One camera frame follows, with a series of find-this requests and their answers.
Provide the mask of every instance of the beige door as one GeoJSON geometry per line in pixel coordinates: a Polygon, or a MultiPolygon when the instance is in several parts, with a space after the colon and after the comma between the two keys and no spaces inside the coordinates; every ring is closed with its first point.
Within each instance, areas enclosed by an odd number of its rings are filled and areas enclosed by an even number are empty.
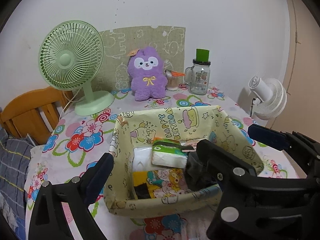
{"type": "Polygon", "coordinates": [[[290,52],[284,78],[287,105],[267,127],[297,131],[320,142],[320,28],[301,0],[287,0],[290,52]]]}

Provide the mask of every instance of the jar handle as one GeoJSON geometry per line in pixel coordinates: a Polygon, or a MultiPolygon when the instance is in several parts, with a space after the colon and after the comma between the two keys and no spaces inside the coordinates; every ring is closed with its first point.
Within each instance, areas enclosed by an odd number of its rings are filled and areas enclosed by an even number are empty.
{"type": "Polygon", "coordinates": [[[191,82],[191,75],[192,75],[192,67],[187,67],[185,72],[184,72],[184,82],[187,85],[190,85],[191,82]]]}

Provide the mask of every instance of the fan base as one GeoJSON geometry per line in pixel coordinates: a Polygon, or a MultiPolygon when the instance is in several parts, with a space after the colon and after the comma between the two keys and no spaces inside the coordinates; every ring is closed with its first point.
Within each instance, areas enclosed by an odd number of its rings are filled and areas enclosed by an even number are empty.
{"type": "Polygon", "coordinates": [[[94,100],[88,102],[84,99],[81,102],[76,103],[75,112],[80,116],[87,116],[101,112],[103,109],[110,106],[115,100],[114,96],[108,91],[96,91],[93,92],[94,100]]]}

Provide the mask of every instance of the green fan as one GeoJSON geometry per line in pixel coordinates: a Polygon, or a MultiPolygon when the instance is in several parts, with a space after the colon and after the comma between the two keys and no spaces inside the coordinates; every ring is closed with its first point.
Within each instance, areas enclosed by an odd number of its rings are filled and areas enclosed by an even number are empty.
{"type": "Polygon", "coordinates": [[[56,26],[44,39],[39,52],[43,78],[59,90],[83,88],[84,98],[76,103],[78,115],[96,114],[114,100],[107,91],[93,92],[91,80],[100,69],[103,44],[98,31],[82,21],[68,21],[56,26]]]}

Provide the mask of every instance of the electric fan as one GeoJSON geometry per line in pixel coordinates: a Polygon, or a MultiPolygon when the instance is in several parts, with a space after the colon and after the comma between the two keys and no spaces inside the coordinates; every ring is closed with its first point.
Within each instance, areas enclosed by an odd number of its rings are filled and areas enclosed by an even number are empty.
{"type": "Polygon", "coordinates": [[[82,21],[63,22],[44,39],[39,52],[43,78],[59,90],[83,88],[84,97],[76,103],[78,115],[96,114],[114,100],[107,91],[93,92],[91,80],[100,69],[103,44],[98,31],[82,21]]]}
{"type": "Polygon", "coordinates": [[[254,76],[249,82],[249,88],[257,95],[252,106],[252,112],[262,120],[277,117],[287,103],[287,94],[281,82],[275,78],[254,76]]]}

